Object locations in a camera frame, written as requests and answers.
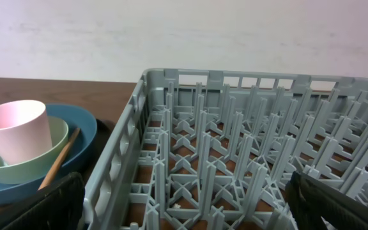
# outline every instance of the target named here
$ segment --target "pink cup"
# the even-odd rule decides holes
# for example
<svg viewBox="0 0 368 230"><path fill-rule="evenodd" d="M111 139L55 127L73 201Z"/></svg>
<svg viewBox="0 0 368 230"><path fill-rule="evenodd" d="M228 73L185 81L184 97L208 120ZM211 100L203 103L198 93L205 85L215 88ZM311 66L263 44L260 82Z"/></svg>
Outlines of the pink cup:
<svg viewBox="0 0 368 230"><path fill-rule="evenodd" d="M51 148L44 103L20 100L0 105L0 156L5 163L25 162Z"/></svg>

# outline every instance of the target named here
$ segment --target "blue plate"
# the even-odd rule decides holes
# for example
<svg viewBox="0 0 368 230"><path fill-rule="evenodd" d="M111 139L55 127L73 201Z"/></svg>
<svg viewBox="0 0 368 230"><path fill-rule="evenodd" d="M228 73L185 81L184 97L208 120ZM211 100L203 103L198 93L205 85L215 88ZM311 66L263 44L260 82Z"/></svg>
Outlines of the blue plate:
<svg viewBox="0 0 368 230"><path fill-rule="evenodd" d="M60 178L72 171L78 171L93 154L93 140L97 133L95 117L86 109L74 105L47 104L48 116L63 119L69 126L69 135L79 127L80 133L75 140L64 164L58 172ZM25 199L38 190L42 178L20 185L7 185L0 183L0 204L10 204Z"/></svg>

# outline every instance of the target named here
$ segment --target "gray plastic dish rack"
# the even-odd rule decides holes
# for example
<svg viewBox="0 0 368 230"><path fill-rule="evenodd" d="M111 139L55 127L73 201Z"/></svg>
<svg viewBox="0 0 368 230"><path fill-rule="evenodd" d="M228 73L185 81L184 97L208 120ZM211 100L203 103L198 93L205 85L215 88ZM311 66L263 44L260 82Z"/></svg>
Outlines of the gray plastic dish rack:
<svg viewBox="0 0 368 230"><path fill-rule="evenodd" d="M206 85L179 85L186 75ZM331 91L311 89L324 81ZM86 184L84 220L88 229L297 229L283 192L296 170L368 206L368 79L151 69Z"/></svg>

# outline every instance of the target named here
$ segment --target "brown table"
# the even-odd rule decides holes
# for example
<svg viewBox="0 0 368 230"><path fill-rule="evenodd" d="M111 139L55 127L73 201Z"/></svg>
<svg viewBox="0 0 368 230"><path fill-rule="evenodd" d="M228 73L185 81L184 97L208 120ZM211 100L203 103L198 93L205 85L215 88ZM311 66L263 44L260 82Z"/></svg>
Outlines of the brown table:
<svg viewBox="0 0 368 230"><path fill-rule="evenodd" d="M105 120L112 130L123 112L135 83L87 82L72 80L31 80L0 78L0 104L14 100L33 99L44 103L65 103L81 106L96 118ZM110 132L98 133L95 146L101 153ZM99 155L94 157L84 180L90 176Z"/></svg>

